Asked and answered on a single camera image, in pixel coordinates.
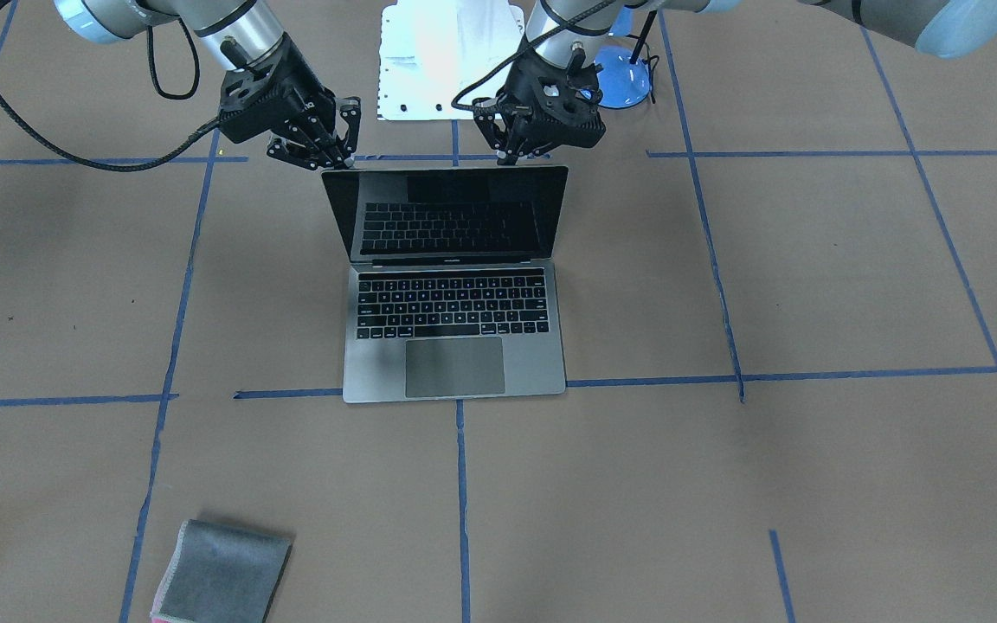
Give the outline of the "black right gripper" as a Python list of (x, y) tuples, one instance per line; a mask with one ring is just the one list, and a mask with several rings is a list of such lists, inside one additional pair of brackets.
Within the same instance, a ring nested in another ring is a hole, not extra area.
[[(345, 125), (343, 137), (336, 132), (336, 112)], [(302, 145), (273, 135), (267, 155), (310, 172), (355, 164), (362, 118), (361, 100), (357, 96), (335, 98), (289, 33), (253, 66), (227, 71), (219, 95), (219, 129), (230, 142), (237, 145), (268, 131), (280, 133), (296, 126), (307, 135)], [(335, 157), (309, 147), (319, 145), (321, 139), (337, 141)]]

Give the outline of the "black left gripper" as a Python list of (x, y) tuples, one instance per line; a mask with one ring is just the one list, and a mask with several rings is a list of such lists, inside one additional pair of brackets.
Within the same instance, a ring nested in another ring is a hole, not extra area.
[(473, 118), (498, 153), (498, 164), (515, 165), (546, 157), (558, 146), (593, 147), (606, 126), (599, 114), (602, 93), (598, 71), (584, 67), (585, 52), (575, 51), (565, 67), (555, 67), (537, 51), (519, 53), (498, 93), (473, 99)]

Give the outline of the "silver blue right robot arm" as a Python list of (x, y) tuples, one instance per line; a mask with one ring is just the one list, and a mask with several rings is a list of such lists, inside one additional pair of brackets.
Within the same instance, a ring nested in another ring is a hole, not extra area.
[(269, 134), (269, 157), (304, 170), (353, 165), (360, 99), (317, 78), (265, 1), (56, 1), (66, 25), (99, 44), (178, 21), (226, 68), (218, 125), (238, 145)]

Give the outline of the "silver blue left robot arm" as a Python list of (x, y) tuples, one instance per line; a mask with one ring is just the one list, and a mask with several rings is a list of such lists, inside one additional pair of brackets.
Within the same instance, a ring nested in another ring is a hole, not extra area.
[[(596, 59), (621, 9), (716, 15), (733, 1), (537, 1), (518, 45), (452, 99), (494, 149), (496, 161), (592, 149), (607, 127)], [(799, 12), (876, 33), (941, 60), (962, 58), (997, 36), (997, 1), (799, 1)]]

